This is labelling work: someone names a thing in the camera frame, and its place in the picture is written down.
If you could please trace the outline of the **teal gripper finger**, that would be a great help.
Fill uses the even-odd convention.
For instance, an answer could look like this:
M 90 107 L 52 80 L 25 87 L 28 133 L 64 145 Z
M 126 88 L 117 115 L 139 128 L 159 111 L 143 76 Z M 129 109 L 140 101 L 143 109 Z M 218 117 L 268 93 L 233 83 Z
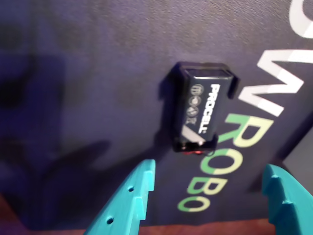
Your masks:
M 156 162 L 143 160 L 128 175 L 85 231 L 86 235 L 138 235 L 155 189 Z
M 266 165 L 263 194 L 268 199 L 268 221 L 277 235 L 313 233 L 313 196 L 286 170 Z

